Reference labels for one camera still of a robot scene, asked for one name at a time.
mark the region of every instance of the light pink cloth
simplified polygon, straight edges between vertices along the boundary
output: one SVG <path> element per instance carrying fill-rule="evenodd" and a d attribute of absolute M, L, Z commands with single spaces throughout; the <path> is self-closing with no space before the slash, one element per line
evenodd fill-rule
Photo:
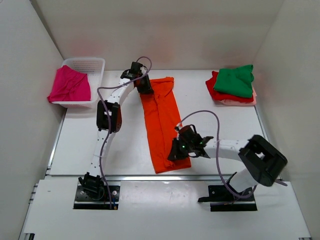
<path fill-rule="evenodd" d="M 254 106 L 257 104 L 257 99 L 256 99 L 256 91 L 254 87 L 252 87 L 252 96 L 253 96 L 253 101 L 252 102 L 239 102 L 239 101 L 233 101 L 229 99 L 224 99 L 221 100 L 220 102 L 223 103 L 224 105 L 229 105 L 229 106 Z"/>
<path fill-rule="evenodd" d="M 56 71 L 52 91 L 47 99 L 50 103 L 60 101 L 90 101 L 91 91 L 88 75 L 64 65 Z"/>

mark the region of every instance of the black mounting base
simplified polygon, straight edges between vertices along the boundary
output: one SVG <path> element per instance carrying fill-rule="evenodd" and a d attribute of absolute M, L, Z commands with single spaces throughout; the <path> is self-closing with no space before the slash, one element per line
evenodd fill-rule
<path fill-rule="evenodd" d="M 254 195 L 246 199 L 238 199 L 235 201 L 234 196 L 225 188 L 224 185 L 209 185 L 208 191 L 209 196 L 200 197 L 198 199 L 198 203 L 210 202 L 211 212 L 247 212 L 258 210 Z M 248 195 L 251 191 L 252 188 L 250 187 L 244 191 L 243 195 Z"/>
<path fill-rule="evenodd" d="M 110 209 L 110 200 L 107 187 L 104 186 L 104 194 L 100 199 L 93 199 L 87 195 L 81 185 L 78 185 L 75 192 L 73 209 L 87 209 L 87 210 L 118 210 L 120 186 L 109 185 L 111 195 L 114 197 L 115 204 L 111 202 L 112 208 Z"/>

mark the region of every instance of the stack of folded cloth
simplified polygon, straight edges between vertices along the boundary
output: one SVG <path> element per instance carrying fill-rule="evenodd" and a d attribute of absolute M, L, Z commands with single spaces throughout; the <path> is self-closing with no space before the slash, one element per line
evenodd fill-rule
<path fill-rule="evenodd" d="M 253 65 L 245 65 L 213 71 L 212 78 L 205 82 L 213 100 L 231 106 L 256 105 L 257 94 L 252 86 L 253 68 Z"/>

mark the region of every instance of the red-orange fabric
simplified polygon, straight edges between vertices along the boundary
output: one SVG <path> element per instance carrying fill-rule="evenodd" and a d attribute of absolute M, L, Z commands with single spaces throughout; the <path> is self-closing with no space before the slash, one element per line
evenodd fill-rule
<path fill-rule="evenodd" d="M 174 78 L 150 80 L 154 94 L 140 94 L 150 155 L 155 173 L 191 167 L 189 157 L 169 161 L 172 140 L 177 136 L 175 126 L 181 121 L 175 95 Z"/>

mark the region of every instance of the folded cloth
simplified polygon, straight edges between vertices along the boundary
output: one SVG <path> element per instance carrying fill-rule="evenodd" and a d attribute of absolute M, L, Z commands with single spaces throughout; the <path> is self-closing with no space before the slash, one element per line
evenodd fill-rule
<path fill-rule="evenodd" d="M 234 69 L 222 68 L 219 71 L 214 90 L 237 97 L 252 97 L 253 65 L 245 65 Z"/>
<path fill-rule="evenodd" d="M 153 94 L 140 94 L 149 150 L 155 173 L 191 167 L 189 157 L 169 161 L 175 126 L 181 121 L 175 95 L 172 91 L 174 78 L 165 77 L 150 81 Z"/>
<path fill-rule="evenodd" d="M 252 102 L 239 102 L 239 101 L 233 101 L 230 99 L 224 99 L 221 100 L 220 102 L 223 103 L 224 105 L 228 105 L 228 106 L 255 106 L 257 104 L 257 99 L 256 99 L 256 91 L 255 88 L 252 87 L 252 97 L 253 97 L 253 101 Z"/>
<path fill-rule="evenodd" d="M 212 78 L 210 78 L 208 81 L 205 82 L 206 87 L 208 88 L 208 91 L 213 100 L 215 101 L 232 100 L 239 103 L 252 103 L 254 101 L 253 96 L 250 98 L 239 97 L 239 96 L 234 96 L 231 94 L 222 93 L 214 90 L 214 85 L 217 81 L 217 76 L 218 76 L 218 72 L 212 71 Z"/>
<path fill-rule="evenodd" d="M 88 75 L 64 65 L 56 71 L 53 87 L 47 99 L 50 103 L 56 101 L 90 101 L 91 91 Z"/>

